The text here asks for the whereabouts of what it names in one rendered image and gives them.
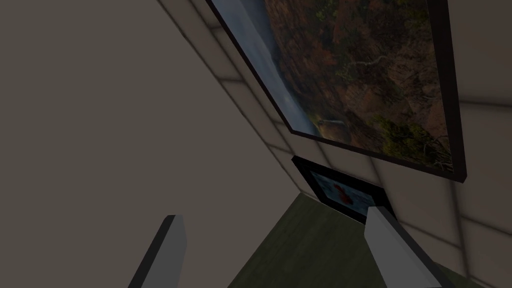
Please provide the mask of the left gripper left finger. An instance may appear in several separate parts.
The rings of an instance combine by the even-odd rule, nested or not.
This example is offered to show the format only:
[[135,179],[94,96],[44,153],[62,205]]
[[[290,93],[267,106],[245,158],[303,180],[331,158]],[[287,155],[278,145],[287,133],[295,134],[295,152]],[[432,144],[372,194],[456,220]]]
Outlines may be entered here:
[[178,288],[186,248],[183,215],[167,215],[127,288]]

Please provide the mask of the small black framed picture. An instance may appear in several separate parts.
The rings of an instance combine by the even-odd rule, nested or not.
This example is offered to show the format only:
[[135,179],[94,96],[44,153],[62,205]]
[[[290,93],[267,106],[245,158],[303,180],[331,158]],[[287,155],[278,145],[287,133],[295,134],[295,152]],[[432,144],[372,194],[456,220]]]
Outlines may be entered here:
[[363,225],[369,207],[384,207],[396,218],[382,187],[297,155],[291,160],[322,204]]

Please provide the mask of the large framed landscape picture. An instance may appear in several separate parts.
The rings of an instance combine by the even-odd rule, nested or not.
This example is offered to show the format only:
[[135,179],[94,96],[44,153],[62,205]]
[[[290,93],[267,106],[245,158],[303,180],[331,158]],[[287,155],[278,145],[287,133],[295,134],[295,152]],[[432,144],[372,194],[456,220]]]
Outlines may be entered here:
[[294,135],[467,178],[448,0],[206,0]]

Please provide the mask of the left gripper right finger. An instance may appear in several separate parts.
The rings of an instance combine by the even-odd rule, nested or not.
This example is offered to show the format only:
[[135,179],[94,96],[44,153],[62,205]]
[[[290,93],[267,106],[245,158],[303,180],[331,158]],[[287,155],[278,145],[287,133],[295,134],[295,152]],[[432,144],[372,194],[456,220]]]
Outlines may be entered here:
[[387,288],[455,288],[385,207],[368,208],[364,238]]

